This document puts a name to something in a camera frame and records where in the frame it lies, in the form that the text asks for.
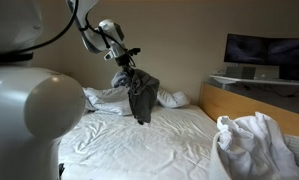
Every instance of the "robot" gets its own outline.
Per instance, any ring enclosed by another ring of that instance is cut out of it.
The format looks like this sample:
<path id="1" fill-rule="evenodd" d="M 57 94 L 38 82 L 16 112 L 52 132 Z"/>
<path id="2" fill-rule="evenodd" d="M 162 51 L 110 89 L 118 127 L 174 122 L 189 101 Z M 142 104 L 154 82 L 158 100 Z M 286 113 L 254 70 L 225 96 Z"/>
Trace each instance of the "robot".
<path id="1" fill-rule="evenodd" d="M 88 11 L 98 0 L 67 0 L 72 22 L 92 53 L 109 50 L 130 72 L 131 55 L 119 25 L 104 20 L 93 28 Z M 84 112 L 85 96 L 74 79 L 30 67 L 34 45 L 42 33 L 36 0 L 0 0 L 0 180 L 59 180 L 58 146 Z"/>

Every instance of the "wall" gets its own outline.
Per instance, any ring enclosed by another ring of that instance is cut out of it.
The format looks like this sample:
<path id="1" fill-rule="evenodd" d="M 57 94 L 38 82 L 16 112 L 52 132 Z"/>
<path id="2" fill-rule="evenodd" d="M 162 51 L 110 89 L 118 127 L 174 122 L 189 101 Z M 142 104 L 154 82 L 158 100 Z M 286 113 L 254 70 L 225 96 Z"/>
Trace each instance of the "wall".
<path id="1" fill-rule="evenodd" d="M 61 25 L 68 21 L 65 3 L 46 1 L 43 6 L 48 31 L 59 29 L 55 20 Z M 299 37 L 299 0 L 101 1 L 90 12 L 89 20 L 96 26 L 105 18 L 121 25 L 128 48 L 141 48 L 134 58 L 137 68 L 160 79 L 161 86 L 169 91 L 184 91 L 193 104 L 197 103 L 200 83 L 208 81 L 215 69 L 226 66 L 223 53 L 227 33 Z M 37 53 L 35 65 L 69 72 L 83 86 L 110 88 L 113 75 L 120 69 L 115 61 L 104 61 L 105 53 L 89 53 L 75 28 L 57 43 L 41 50 L 46 53 Z M 257 74 L 263 73 L 275 76 L 277 68 L 258 67 Z"/>

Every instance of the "crumpled white cloth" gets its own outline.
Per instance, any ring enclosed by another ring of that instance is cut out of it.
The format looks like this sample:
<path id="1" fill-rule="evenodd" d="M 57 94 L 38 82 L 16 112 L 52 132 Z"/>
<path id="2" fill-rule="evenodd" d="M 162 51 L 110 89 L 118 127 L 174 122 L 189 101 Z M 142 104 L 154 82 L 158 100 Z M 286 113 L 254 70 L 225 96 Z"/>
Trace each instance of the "crumpled white cloth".
<path id="1" fill-rule="evenodd" d="M 294 154 L 269 116 L 260 112 L 235 120 L 221 116 L 217 127 L 221 161 L 232 179 L 299 179 Z"/>

